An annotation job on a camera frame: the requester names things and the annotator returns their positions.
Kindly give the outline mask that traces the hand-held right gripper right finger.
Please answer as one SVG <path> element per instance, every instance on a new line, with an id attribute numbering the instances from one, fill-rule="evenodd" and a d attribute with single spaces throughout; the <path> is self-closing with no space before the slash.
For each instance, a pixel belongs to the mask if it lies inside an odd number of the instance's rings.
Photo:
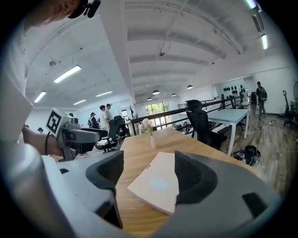
<path id="1" fill-rule="evenodd" d="M 175 212 L 151 238 L 253 238 L 282 202 L 243 166 L 176 151 L 174 168 Z"/>

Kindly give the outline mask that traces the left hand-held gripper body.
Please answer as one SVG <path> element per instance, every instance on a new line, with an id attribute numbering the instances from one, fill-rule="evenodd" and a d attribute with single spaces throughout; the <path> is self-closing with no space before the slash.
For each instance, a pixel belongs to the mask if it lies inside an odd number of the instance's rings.
<path id="1" fill-rule="evenodd" d="M 71 135 L 70 130 L 79 129 L 80 124 L 76 117 L 70 116 L 56 108 L 52 108 L 45 127 L 48 134 L 52 134 L 59 147 L 61 148 L 63 159 L 59 161 L 70 161 L 75 159 L 77 152 L 70 147 L 74 140 L 74 135 Z"/>

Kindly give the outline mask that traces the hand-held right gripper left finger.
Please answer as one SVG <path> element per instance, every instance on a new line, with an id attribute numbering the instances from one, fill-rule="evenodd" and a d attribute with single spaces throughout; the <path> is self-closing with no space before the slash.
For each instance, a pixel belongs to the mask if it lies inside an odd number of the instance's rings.
<path id="1" fill-rule="evenodd" d="M 49 186 L 75 238 L 130 238 L 116 201 L 124 152 L 57 163 L 42 157 Z"/>

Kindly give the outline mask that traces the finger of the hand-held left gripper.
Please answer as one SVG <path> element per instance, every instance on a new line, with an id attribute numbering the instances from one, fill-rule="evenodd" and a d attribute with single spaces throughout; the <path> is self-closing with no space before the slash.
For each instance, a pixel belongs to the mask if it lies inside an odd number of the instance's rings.
<path id="1" fill-rule="evenodd" d="M 74 129 L 74 134 L 78 143 L 95 143 L 107 136 L 106 131 L 91 128 Z"/>
<path id="2" fill-rule="evenodd" d="M 78 143 L 76 148 L 76 154 L 84 154 L 86 152 L 92 151 L 95 146 L 93 143 Z"/>

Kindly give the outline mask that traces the white notebook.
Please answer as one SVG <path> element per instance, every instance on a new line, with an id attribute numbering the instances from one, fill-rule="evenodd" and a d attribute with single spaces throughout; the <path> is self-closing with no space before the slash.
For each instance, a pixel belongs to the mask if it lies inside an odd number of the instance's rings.
<path id="1" fill-rule="evenodd" d="M 134 197 L 163 213 L 172 215 L 179 194 L 175 155 L 160 152 L 128 186 Z"/>

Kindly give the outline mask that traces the person's left forearm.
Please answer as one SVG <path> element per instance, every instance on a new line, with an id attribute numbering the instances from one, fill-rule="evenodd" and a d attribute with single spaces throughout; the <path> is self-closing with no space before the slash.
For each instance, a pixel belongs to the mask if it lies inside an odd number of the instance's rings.
<path id="1" fill-rule="evenodd" d="M 24 143 L 32 145 L 42 155 L 62 156 L 62 151 L 53 135 L 35 133 L 28 127 L 22 128 Z"/>

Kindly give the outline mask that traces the wooden desk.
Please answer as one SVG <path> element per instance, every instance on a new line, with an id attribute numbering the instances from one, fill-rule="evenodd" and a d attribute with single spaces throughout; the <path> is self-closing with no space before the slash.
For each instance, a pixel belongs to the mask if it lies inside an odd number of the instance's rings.
<path id="1" fill-rule="evenodd" d="M 242 166 L 258 175 L 257 168 L 246 165 L 175 129 L 155 131 L 154 137 L 156 148 L 152 148 L 149 136 L 146 134 L 128 137 L 121 146 L 121 150 L 124 151 L 124 171 L 116 185 L 116 200 L 124 231 L 136 237 L 149 237 L 169 218 L 167 214 L 135 198 L 127 189 L 159 152 L 182 151 L 199 154 Z"/>

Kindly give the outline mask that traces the black office chair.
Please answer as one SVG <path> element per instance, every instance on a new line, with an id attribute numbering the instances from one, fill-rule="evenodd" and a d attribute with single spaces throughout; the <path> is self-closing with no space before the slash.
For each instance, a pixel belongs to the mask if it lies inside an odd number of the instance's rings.
<path id="1" fill-rule="evenodd" d="M 187 100 L 186 103 L 188 108 L 186 113 L 193 131 L 197 135 L 197 140 L 220 150 L 222 143 L 227 137 L 210 130 L 207 112 L 202 109 L 203 105 L 199 100 L 191 99 Z"/>
<path id="2" fill-rule="evenodd" d="M 125 124 L 126 120 L 122 117 L 116 117 L 110 121 L 109 131 L 100 130 L 101 140 L 96 142 L 95 148 L 104 153 L 115 151 L 117 145 L 123 141 L 129 132 Z"/>

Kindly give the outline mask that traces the black bag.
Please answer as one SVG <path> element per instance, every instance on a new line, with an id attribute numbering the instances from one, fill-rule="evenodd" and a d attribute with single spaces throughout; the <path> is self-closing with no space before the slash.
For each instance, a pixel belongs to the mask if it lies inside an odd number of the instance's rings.
<path id="1" fill-rule="evenodd" d="M 234 153 L 234 158 L 246 165 L 254 166 L 261 159 L 261 153 L 254 145 L 246 145 Z"/>

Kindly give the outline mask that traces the pink flower bouquet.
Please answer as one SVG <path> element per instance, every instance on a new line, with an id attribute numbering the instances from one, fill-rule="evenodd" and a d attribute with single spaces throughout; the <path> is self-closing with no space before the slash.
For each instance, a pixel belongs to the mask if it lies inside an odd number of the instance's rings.
<path id="1" fill-rule="evenodd" d="M 149 120 L 148 118 L 144 118 L 140 126 L 141 126 L 141 133 L 147 133 L 150 136 L 153 136 L 153 125 L 151 120 Z"/>

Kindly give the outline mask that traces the person's white shirt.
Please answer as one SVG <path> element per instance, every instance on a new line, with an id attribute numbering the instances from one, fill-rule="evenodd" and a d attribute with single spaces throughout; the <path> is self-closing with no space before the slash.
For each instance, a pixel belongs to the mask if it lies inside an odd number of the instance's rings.
<path id="1" fill-rule="evenodd" d="M 22 128 L 33 109 L 25 96 L 29 73 L 25 24 L 12 33 L 0 59 L 0 140 L 23 143 Z"/>

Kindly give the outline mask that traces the black metal railing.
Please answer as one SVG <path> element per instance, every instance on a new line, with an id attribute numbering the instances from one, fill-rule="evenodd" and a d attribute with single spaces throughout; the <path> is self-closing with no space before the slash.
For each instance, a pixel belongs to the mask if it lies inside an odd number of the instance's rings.
<path id="1" fill-rule="evenodd" d="M 222 100 L 207 100 L 207 103 L 202 103 L 202 107 L 206 108 L 206 107 L 210 107 L 212 105 L 223 104 L 223 106 L 220 106 L 220 107 L 218 107 L 214 110 L 207 111 L 207 113 L 209 113 L 209 112 L 212 112 L 212 111 L 216 111 L 217 109 L 227 107 L 227 105 L 225 105 L 225 102 L 230 102 L 229 105 L 233 105 L 237 102 L 242 103 L 243 102 L 243 96 L 230 97 L 230 98 L 222 99 Z M 160 118 L 160 117 L 166 117 L 166 116 L 171 116 L 171 115 L 183 113 L 183 112 L 186 112 L 187 110 L 188 110 L 188 107 L 184 107 L 184 108 L 179 108 L 179 109 L 168 111 L 168 112 L 163 112 L 163 113 L 158 113 L 158 114 L 154 114 L 154 115 L 149 115 L 149 116 L 144 116 L 144 117 L 132 119 L 130 121 L 131 124 L 132 124 L 132 133 L 130 135 L 131 136 L 136 136 L 137 135 L 135 124 L 138 124 L 138 123 L 142 122 L 142 120 L 144 118 L 156 119 L 156 118 Z"/>

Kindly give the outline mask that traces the white table light blue top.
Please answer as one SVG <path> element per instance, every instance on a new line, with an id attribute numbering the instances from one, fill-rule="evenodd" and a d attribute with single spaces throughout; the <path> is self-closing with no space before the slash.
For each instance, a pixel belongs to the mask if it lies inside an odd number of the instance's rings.
<path id="1" fill-rule="evenodd" d="M 232 126 L 230 144 L 227 155 L 230 156 L 233 150 L 236 126 L 237 124 L 246 117 L 244 139 L 247 138 L 250 113 L 248 109 L 223 109 L 220 111 L 207 112 L 208 121 L 225 124 L 226 126 Z"/>

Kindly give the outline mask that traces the ceiling air vent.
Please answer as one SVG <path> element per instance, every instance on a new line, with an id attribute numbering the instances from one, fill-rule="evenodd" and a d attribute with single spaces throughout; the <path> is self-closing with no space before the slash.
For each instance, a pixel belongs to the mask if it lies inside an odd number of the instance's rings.
<path id="1" fill-rule="evenodd" d="M 259 33 L 264 31 L 264 24 L 261 18 L 261 15 L 257 9 L 251 9 L 250 10 L 250 16 L 256 26 L 256 29 Z"/>

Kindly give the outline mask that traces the row of black wall objects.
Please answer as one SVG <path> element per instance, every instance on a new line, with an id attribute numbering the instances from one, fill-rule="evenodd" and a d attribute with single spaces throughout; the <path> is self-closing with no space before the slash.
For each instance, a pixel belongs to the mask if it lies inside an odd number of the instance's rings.
<path id="1" fill-rule="evenodd" d="M 244 94 L 246 92 L 246 88 L 243 85 L 226 86 L 223 88 L 223 91 L 231 94 L 239 94 L 239 93 Z"/>

